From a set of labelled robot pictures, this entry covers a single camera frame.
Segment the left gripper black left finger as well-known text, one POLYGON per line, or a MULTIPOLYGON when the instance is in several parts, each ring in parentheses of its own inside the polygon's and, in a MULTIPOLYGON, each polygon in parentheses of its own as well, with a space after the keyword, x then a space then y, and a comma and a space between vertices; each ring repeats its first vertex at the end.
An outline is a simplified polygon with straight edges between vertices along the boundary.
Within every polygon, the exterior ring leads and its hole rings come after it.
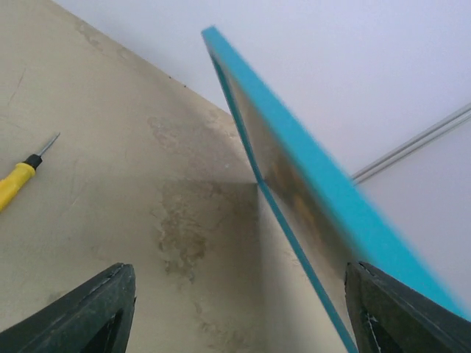
POLYGON ((1 332, 2 352, 125 352, 135 271, 116 263, 1 332))

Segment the yellow handled screwdriver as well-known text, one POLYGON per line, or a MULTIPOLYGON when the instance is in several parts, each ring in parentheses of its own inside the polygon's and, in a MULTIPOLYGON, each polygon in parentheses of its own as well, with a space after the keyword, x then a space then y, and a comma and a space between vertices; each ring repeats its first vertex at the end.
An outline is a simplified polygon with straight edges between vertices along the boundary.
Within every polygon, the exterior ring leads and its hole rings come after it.
POLYGON ((39 165, 43 162, 43 155, 51 148, 59 136, 60 133, 58 132, 38 153, 31 154, 23 162, 17 163, 14 169, 1 180, 1 211, 15 198, 19 190, 33 178, 39 165))

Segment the blue wooden picture frame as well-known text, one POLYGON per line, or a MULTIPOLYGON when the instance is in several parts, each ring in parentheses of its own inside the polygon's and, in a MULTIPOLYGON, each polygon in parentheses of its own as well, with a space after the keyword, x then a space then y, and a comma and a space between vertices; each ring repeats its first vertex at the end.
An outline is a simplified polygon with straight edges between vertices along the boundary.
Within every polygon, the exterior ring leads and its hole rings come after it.
POLYGON ((229 78, 237 81, 301 173, 305 184, 315 195, 330 224, 351 251, 352 257, 348 263, 369 263, 470 322, 470 313, 464 306, 366 200, 353 181, 310 136, 222 33, 211 26, 203 30, 202 38, 258 187, 345 349, 348 352, 359 352, 347 311, 344 286, 346 269, 344 280, 341 282, 321 274, 313 267, 313 263, 302 249, 273 194, 269 191, 268 185, 262 179, 229 78))

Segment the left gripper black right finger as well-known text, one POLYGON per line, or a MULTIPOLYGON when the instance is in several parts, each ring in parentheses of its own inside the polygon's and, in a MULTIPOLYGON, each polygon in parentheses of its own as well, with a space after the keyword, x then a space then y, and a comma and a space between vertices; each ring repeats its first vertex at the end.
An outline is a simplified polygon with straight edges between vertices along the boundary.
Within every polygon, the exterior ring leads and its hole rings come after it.
POLYGON ((359 352, 469 352, 470 322, 364 262, 348 263, 347 311, 359 352))

